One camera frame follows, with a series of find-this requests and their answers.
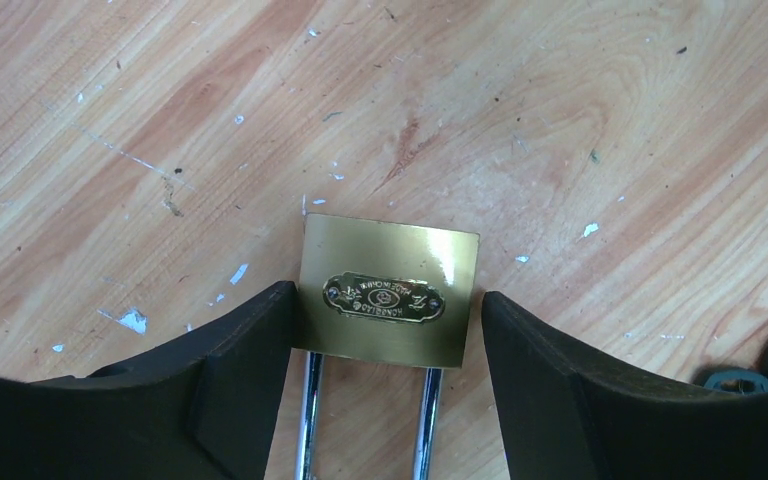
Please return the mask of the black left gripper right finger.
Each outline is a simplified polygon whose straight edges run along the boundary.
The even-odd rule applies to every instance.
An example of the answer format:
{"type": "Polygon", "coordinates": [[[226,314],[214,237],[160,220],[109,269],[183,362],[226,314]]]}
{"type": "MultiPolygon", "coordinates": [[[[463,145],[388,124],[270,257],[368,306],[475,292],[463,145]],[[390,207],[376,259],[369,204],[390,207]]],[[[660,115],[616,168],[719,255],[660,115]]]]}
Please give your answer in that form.
{"type": "Polygon", "coordinates": [[[666,378],[491,291],[481,323],[514,479],[768,479],[768,393],[666,378]]]}

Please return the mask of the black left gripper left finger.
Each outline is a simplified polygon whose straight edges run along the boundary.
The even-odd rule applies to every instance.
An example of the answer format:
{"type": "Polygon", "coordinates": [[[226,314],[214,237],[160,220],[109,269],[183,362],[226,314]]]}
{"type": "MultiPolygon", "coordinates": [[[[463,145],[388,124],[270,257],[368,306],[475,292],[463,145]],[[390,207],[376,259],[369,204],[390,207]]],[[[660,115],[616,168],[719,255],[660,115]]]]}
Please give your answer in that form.
{"type": "Polygon", "coordinates": [[[87,377],[0,377],[0,479],[261,479],[291,352],[296,288],[87,377]]]}

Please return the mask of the brass padlock steel shackle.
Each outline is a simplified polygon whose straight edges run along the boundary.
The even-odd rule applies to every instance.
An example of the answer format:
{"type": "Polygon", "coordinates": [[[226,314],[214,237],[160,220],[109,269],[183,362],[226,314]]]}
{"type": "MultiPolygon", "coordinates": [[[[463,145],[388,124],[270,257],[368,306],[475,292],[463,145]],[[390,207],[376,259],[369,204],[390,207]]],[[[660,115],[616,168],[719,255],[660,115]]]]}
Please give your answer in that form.
{"type": "Polygon", "coordinates": [[[295,476],[313,476],[328,356],[422,368],[412,476],[430,476],[443,372],[463,364],[477,233],[311,213],[293,346],[305,351],[295,476]]]}

